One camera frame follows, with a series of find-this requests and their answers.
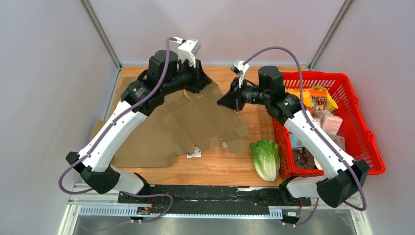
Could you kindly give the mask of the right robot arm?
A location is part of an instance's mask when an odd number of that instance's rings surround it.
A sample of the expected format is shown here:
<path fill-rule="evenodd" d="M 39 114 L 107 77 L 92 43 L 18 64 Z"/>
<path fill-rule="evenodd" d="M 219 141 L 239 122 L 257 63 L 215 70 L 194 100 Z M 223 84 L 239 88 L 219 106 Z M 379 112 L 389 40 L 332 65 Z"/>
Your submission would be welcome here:
<path fill-rule="evenodd" d="M 324 172 L 320 177 L 291 177 L 285 180 L 285 188 L 279 191 L 280 201 L 291 205 L 298 198 L 309 197 L 321 199 L 333 208 L 345 203 L 364 211 L 367 202 L 363 184 L 369 172 L 368 163 L 347 154 L 316 124 L 303 101 L 285 91 L 283 74 L 276 66 L 261 67 L 257 85 L 245 79 L 247 70 L 247 65 L 232 65 L 231 71 L 237 76 L 217 104 L 237 112 L 246 103 L 264 105 L 269 116 L 305 145 Z"/>

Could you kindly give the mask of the brown cardboard box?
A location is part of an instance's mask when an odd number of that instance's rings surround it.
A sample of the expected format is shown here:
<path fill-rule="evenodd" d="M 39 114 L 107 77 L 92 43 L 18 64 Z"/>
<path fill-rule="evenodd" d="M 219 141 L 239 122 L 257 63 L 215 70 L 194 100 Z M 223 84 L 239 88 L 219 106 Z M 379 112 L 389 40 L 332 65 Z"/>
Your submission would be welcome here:
<path fill-rule="evenodd" d="M 247 127 L 235 111 L 217 105 L 222 96 L 219 85 L 212 82 L 200 93 L 183 90 L 166 96 L 164 104 L 153 112 L 181 145 L 177 155 L 191 152 L 195 147 L 213 149 L 221 145 L 219 139 L 227 144 L 230 154 L 247 151 L 244 141 Z"/>

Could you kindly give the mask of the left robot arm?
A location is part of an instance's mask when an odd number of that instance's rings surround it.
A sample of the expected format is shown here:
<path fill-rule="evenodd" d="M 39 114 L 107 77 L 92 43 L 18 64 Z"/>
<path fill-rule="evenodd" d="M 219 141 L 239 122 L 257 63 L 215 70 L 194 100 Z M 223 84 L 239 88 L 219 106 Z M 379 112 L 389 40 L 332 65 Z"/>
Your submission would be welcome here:
<path fill-rule="evenodd" d="M 70 152 L 67 162 L 92 190 L 105 194 L 111 190 L 130 193 L 138 203 L 148 200 L 150 191 L 144 180 L 111 165 L 116 151 L 132 131 L 177 91 L 199 93 L 211 79 L 204 73 L 196 53 L 159 50 L 149 59 L 148 69 L 131 82 L 121 95 L 111 117 L 90 143 L 79 152 Z"/>

